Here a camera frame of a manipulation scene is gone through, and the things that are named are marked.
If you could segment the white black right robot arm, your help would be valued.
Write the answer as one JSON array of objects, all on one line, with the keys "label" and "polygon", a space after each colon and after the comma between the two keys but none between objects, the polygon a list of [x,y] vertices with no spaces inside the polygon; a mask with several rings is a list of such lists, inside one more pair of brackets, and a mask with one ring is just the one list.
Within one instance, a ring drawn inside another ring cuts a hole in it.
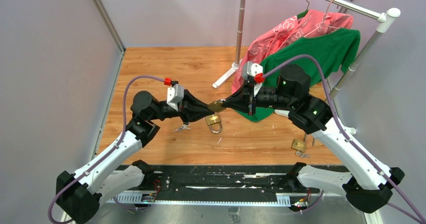
[{"label": "white black right robot arm", "polygon": [[344,164],[347,172],[319,169],[298,162],[282,178],[292,192],[317,188],[344,196],[356,209],[373,213],[386,205],[392,189],[404,178],[397,167],[376,160],[332,115],[330,106],[309,93],[310,76],[295,64],[279,71],[276,87],[255,84],[250,77],[234,94],[217,104],[253,114],[257,107],[287,110],[291,122],[327,146]]}]

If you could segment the large brass padlock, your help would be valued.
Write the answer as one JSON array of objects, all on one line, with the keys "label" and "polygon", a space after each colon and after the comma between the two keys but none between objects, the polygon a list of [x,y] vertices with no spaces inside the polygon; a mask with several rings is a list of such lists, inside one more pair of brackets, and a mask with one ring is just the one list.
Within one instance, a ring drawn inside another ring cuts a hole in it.
[{"label": "large brass padlock", "polygon": [[212,101],[207,105],[207,108],[215,113],[220,113],[226,109],[226,107],[223,106],[224,101],[222,99]]}]

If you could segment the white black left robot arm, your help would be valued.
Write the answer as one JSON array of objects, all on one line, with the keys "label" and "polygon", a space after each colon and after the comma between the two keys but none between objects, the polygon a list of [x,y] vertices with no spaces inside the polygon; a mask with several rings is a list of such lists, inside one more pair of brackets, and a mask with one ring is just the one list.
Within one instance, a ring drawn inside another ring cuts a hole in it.
[{"label": "white black left robot arm", "polygon": [[130,110],[131,119],[124,120],[122,132],[106,149],[77,170],[57,176],[50,209],[56,204],[71,222],[87,223],[103,204],[123,191],[136,186],[149,190],[154,177],[146,162],[138,160],[119,174],[113,172],[154,139],[160,128],[153,121],[180,118],[188,124],[214,114],[206,103],[179,86],[168,88],[163,101],[140,91],[133,97]]}]

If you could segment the small brass padlock with key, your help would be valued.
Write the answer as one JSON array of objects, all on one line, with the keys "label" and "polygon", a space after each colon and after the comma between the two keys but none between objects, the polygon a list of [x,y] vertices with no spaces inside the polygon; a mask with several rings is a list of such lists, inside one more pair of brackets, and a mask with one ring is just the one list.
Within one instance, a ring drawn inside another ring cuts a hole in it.
[{"label": "small brass padlock with key", "polygon": [[300,158],[309,158],[310,155],[306,154],[306,141],[307,134],[304,135],[303,140],[293,139],[291,144],[291,149],[295,150],[295,154]]}]

